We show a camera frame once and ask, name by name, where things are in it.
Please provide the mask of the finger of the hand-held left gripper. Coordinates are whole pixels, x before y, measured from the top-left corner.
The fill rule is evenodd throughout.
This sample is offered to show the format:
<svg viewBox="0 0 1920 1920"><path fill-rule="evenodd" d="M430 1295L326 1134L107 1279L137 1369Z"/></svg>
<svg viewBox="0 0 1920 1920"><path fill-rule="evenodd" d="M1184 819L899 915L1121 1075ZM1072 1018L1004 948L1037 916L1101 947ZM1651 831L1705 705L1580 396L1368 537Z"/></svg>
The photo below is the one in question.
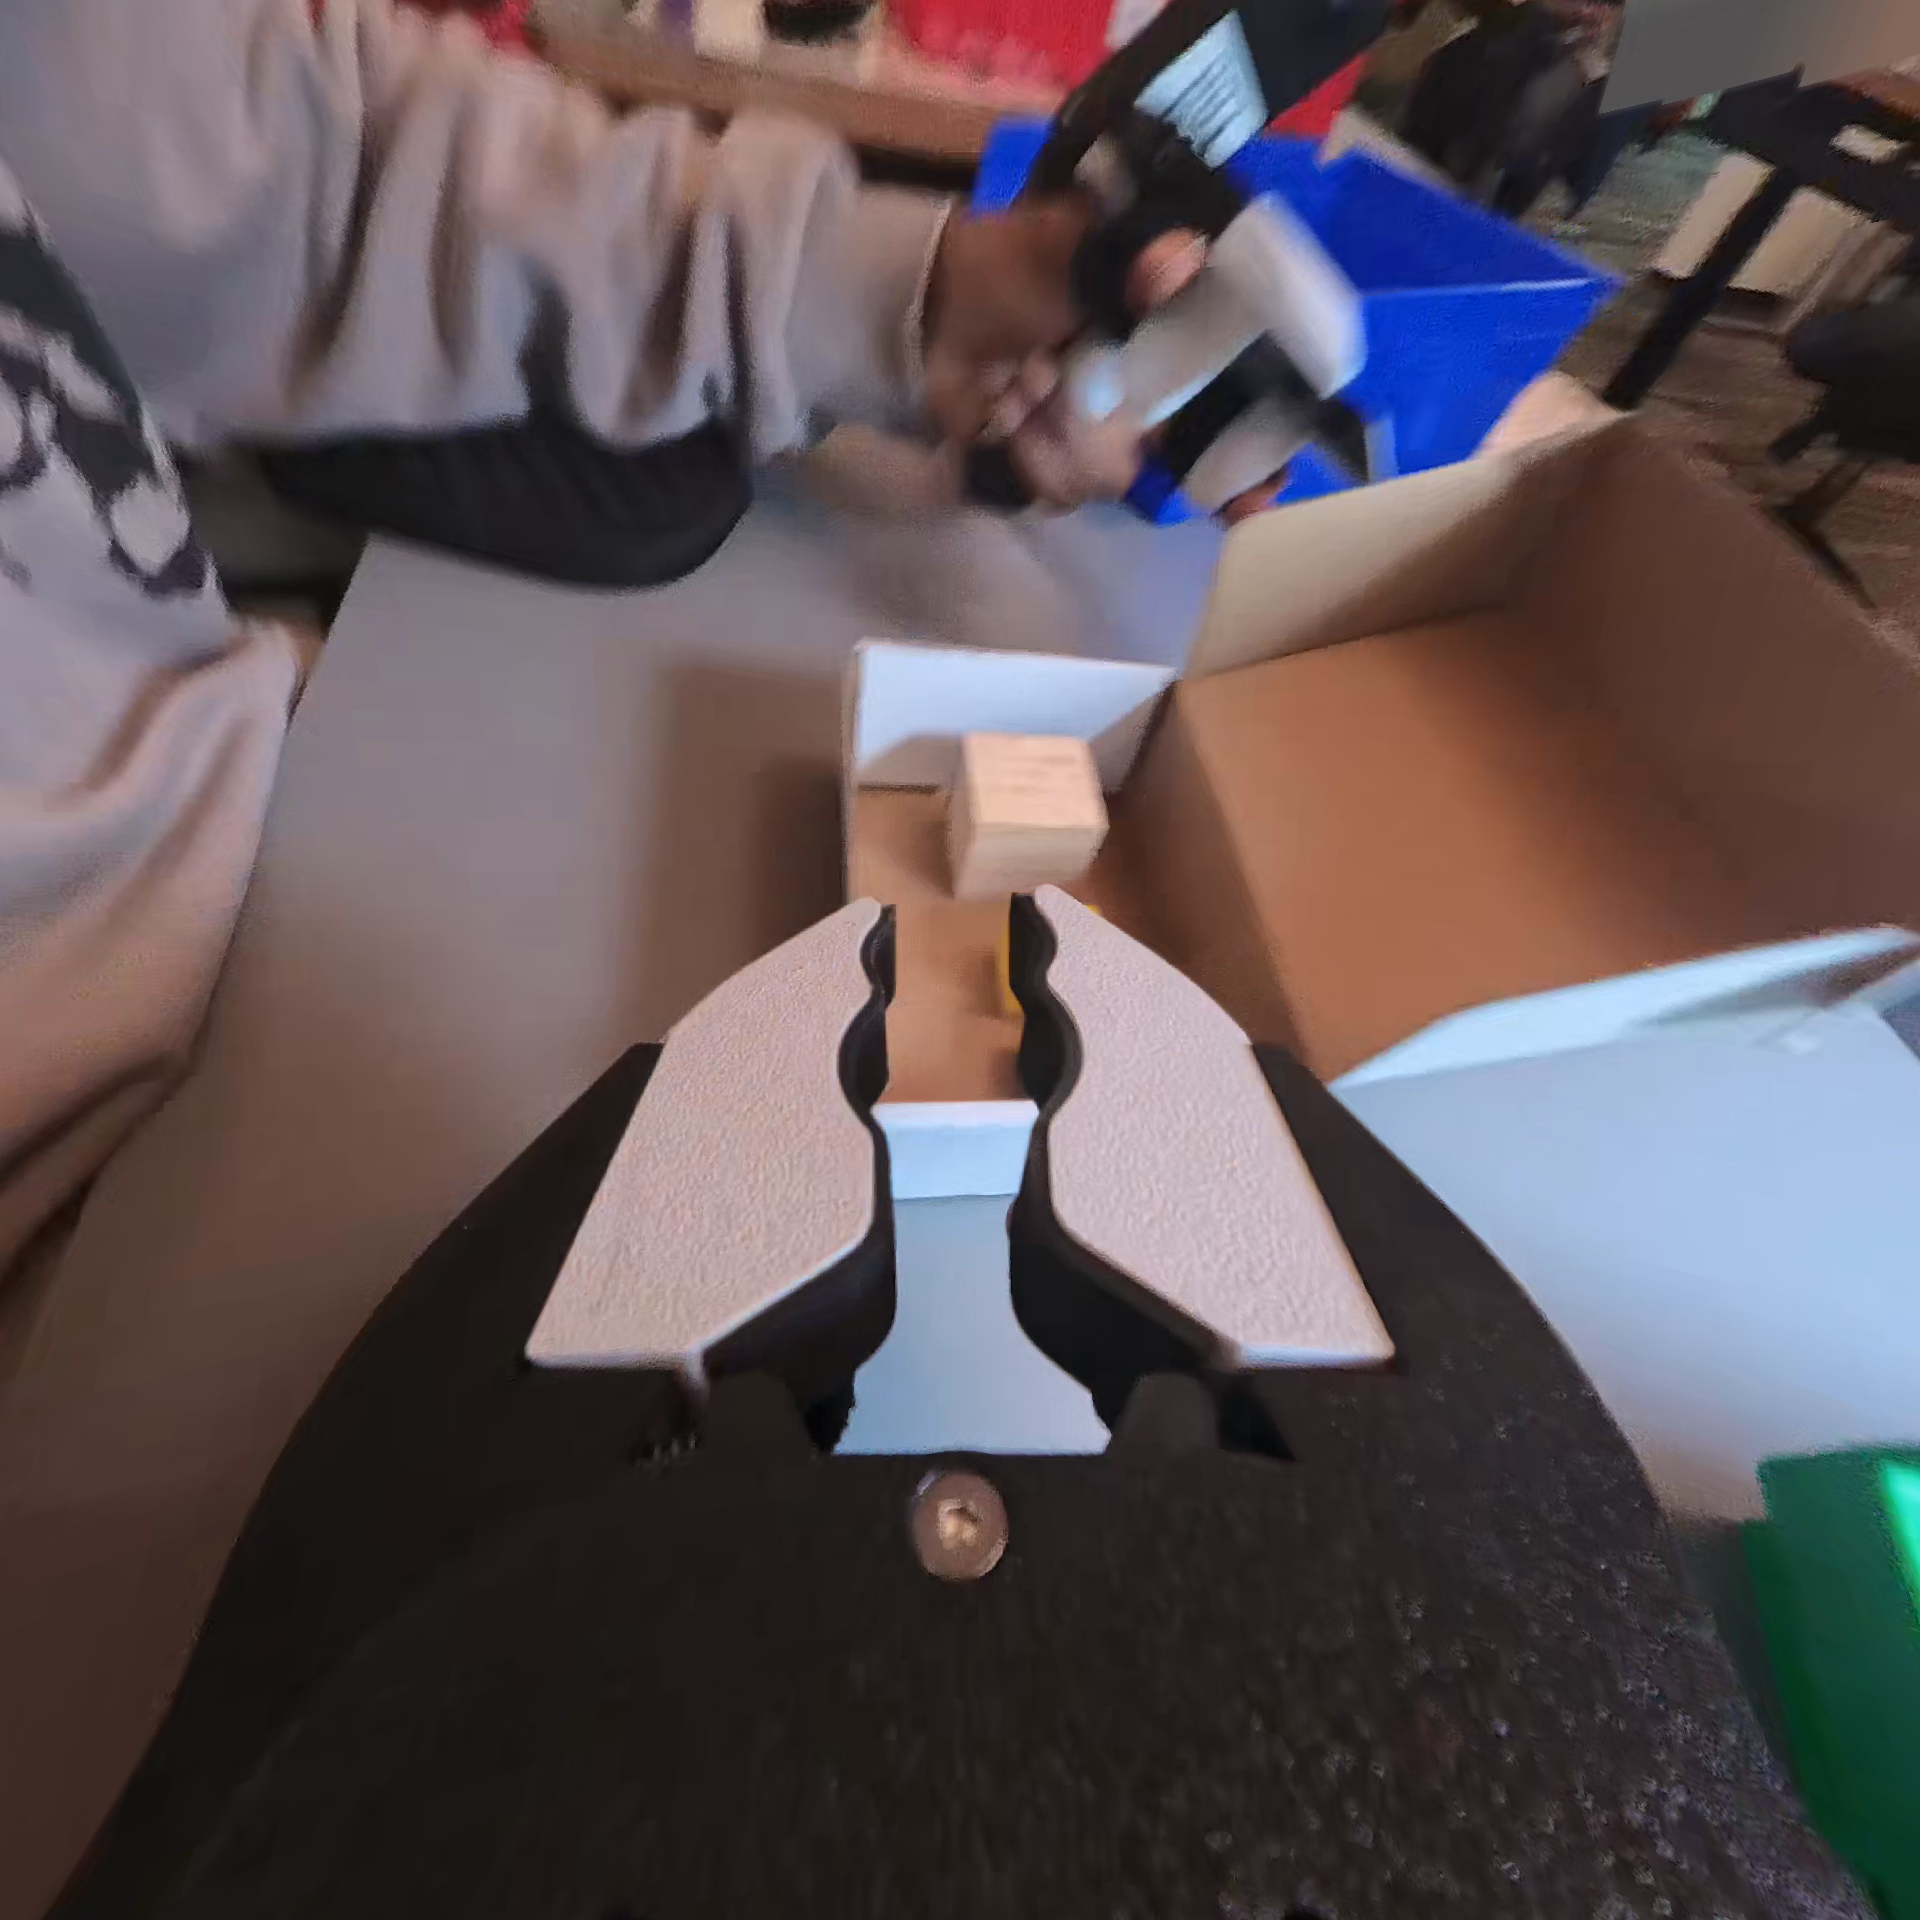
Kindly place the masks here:
<svg viewBox="0 0 1920 1920"><path fill-rule="evenodd" d="M1336 483L1368 483L1368 423L1288 360L1157 370L1157 515L1217 515L1303 454Z"/></svg>
<svg viewBox="0 0 1920 1920"><path fill-rule="evenodd" d="M1341 396L1363 372L1359 295L1285 199L1247 199L1213 241L1212 273L1317 398Z"/></svg>

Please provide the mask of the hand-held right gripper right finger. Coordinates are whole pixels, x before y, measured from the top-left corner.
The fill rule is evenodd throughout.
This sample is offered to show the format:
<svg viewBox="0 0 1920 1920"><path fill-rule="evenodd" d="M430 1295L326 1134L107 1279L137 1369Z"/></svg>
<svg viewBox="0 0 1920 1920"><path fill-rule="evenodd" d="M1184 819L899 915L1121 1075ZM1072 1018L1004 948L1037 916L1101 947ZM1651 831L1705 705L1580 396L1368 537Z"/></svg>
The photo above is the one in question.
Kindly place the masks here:
<svg viewBox="0 0 1920 1920"><path fill-rule="evenodd" d="M1265 1079L1184 971L1055 886L1024 937L1036 1105L1007 1215L1015 1320L1116 1424L1140 1380L1381 1372L1395 1339Z"/></svg>

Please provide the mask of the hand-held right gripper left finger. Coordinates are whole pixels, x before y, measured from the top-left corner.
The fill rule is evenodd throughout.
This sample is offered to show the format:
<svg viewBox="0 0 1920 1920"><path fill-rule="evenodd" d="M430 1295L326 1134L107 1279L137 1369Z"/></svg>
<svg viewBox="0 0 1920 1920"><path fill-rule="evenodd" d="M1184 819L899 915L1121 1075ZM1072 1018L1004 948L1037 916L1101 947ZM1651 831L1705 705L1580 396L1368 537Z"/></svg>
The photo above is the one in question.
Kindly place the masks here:
<svg viewBox="0 0 1920 1920"><path fill-rule="evenodd" d="M892 908L856 898L733 971L661 1043L526 1337L544 1372L651 1372L704 1398L852 1378L893 1324L873 1105Z"/></svg>

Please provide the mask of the pale wooden cube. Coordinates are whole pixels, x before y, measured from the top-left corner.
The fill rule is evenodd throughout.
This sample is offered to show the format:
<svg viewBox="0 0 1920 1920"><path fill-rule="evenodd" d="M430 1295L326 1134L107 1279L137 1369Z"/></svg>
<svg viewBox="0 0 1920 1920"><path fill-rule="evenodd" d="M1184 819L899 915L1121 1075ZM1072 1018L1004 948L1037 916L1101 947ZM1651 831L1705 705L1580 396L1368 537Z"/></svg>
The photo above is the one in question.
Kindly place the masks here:
<svg viewBox="0 0 1920 1920"><path fill-rule="evenodd" d="M1109 836L1096 758L1079 736L966 732L943 807L950 897L1070 888Z"/></svg>

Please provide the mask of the white cardboard box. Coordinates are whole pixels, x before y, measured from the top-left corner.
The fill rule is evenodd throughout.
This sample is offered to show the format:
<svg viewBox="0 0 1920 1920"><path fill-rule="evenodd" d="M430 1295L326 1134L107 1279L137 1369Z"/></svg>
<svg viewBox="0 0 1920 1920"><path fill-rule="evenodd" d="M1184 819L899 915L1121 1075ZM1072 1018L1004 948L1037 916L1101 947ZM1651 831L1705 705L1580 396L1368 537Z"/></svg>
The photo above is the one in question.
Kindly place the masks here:
<svg viewBox="0 0 1920 1920"><path fill-rule="evenodd" d="M896 911L900 1201L1007 1196L1004 903L955 902L973 735L1086 740L1072 889L1325 1084L1857 993L1915 964L1915 652L1631 417L1318 496L1217 548L1184 667L863 640L848 891Z"/></svg>

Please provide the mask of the person's left hand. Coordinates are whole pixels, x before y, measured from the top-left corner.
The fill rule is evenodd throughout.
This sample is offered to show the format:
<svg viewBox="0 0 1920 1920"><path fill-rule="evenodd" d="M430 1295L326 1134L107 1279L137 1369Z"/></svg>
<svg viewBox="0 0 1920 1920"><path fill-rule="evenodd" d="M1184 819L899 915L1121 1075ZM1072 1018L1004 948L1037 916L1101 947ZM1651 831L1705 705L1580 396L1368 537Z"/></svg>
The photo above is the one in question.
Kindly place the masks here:
<svg viewBox="0 0 1920 1920"><path fill-rule="evenodd" d="M1044 511L1116 502L1135 480L1137 433L1064 396L1063 360L1088 324L1072 260L1095 222L1095 203L1061 194L955 214L943 230L920 302L920 362L926 412L963 491L980 448Z"/></svg>

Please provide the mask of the blue plastic bin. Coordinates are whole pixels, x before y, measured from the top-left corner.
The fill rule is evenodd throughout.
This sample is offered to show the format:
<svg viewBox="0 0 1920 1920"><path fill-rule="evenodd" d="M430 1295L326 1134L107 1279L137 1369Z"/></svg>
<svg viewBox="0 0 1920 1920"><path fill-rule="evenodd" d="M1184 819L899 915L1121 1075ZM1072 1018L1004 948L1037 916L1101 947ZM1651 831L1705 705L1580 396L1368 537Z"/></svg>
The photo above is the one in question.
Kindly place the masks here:
<svg viewBox="0 0 1920 1920"><path fill-rule="evenodd" d="M975 174L977 210L1037 196L1036 160L1049 124L1015 121L990 137ZM1235 174L1253 192L1285 199L1359 295L1367 360L1345 402L1368 425L1367 484L1464 459L1614 288L1569 251L1427 176L1367 151L1318 155L1285 114L1238 155ZM1083 335L1064 355L1063 393L1081 415L1104 419L1081 404L1070 370ZM1199 519L1157 515L1157 431L1124 412L1110 417L1142 441L1126 511L1152 524ZM1336 483L1303 454L1281 483L1237 502L1269 489L1291 502L1367 484Z"/></svg>

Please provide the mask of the red container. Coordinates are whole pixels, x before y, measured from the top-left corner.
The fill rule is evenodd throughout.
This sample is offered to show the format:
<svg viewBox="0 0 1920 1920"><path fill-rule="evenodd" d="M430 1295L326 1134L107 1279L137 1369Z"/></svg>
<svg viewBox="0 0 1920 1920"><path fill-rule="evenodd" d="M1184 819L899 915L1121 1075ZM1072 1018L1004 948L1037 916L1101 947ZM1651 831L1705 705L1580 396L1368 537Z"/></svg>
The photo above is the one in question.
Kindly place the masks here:
<svg viewBox="0 0 1920 1920"><path fill-rule="evenodd" d="M885 2L916 57L984 81L1070 90L1137 36L1164 2Z"/></svg>

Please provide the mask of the wooden table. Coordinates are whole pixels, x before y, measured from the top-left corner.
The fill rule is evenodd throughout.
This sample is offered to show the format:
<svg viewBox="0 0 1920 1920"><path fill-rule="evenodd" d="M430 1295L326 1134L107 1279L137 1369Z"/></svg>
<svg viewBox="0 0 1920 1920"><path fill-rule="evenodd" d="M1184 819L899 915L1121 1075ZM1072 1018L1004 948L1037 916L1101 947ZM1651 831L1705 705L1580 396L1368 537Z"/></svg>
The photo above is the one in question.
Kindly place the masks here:
<svg viewBox="0 0 1920 1920"><path fill-rule="evenodd" d="M856 47L767 47L707 55L676 34L571 27L539 17L531 41L559 74L623 110L675 107L707 124L743 113L825 129L859 155L966 174L1007 124L1039 124L1046 90L997 87L926 65L877 40Z"/></svg>

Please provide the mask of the black ribbed cloth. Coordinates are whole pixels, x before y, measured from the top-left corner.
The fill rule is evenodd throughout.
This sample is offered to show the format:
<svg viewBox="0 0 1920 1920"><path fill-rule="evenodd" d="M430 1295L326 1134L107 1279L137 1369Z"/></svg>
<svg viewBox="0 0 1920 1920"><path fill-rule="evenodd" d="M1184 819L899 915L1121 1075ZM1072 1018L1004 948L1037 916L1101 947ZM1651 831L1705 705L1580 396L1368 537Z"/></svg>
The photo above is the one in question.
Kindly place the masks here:
<svg viewBox="0 0 1920 1920"><path fill-rule="evenodd" d="M313 521L596 592L683 582L755 499L750 457L720 420L625 448L537 410L445 433L257 441L252 459Z"/></svg>

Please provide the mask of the black metal table frame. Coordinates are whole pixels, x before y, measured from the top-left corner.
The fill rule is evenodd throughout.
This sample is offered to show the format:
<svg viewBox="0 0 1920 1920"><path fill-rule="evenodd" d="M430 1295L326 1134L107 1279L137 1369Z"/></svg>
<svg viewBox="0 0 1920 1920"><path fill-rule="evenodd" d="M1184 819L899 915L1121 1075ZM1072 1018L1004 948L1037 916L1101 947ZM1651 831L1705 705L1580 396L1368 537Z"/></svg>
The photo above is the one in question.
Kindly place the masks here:
<svg viewBox="0 0 1920 1920"><path fill-rule="evenodd" d="M1694 273L1670 288L1600 401L1617 412L1643 402L1799 192L1816 192L1901 235L1901 295L1811 316L1788 329L1782 360L1820 398L1766 447L1773 464L1831 447L1831 467L1766 515L1864 607L1864 587L1827 537L1827 518L1877 467L1918 462L1915 60L1822 83L1790 74L1732 87L1707 113L1702 134L1750 158L1760 179Z"/></svg>

